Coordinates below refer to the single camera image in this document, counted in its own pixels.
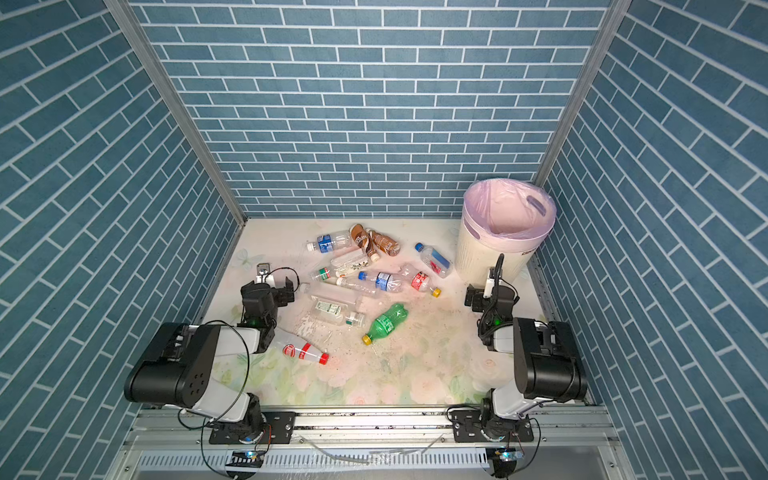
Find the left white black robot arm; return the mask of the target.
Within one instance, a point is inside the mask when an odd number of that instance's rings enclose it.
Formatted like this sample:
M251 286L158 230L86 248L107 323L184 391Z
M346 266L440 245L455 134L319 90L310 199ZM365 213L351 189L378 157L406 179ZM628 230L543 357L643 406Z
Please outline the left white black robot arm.
M207 417L209 425L223 423L258 436L265 420L256 396L235 391L212 378L217 359L267 351L276 336L278 309L295 301L299 282L282 287L251 281L241 288L241 320L231 325L212 320L200 325L162 324L124 384L124 397L133 403L173 405Z

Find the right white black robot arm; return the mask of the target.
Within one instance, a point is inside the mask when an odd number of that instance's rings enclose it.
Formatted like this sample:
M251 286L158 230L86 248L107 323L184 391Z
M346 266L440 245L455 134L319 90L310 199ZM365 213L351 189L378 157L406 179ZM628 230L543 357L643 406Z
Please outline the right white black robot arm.
M587 374L573 331L565 322L517 317L517 291L503 283L466 289L464 304L480 315L478 338L491 352L510 354L513 380L483 399L481 422L521 421L546 403L581 401Z

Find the clear bottle blue label back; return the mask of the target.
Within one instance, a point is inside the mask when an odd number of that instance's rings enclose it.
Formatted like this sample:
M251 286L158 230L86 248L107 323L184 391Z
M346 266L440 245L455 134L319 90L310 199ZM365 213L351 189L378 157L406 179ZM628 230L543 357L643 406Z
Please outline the clear bottle blue label back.
M352 244L353 241L347 231L336 231L319 235L315 240L307 242L305 247L310 252L317 251L325 254L349 248Z

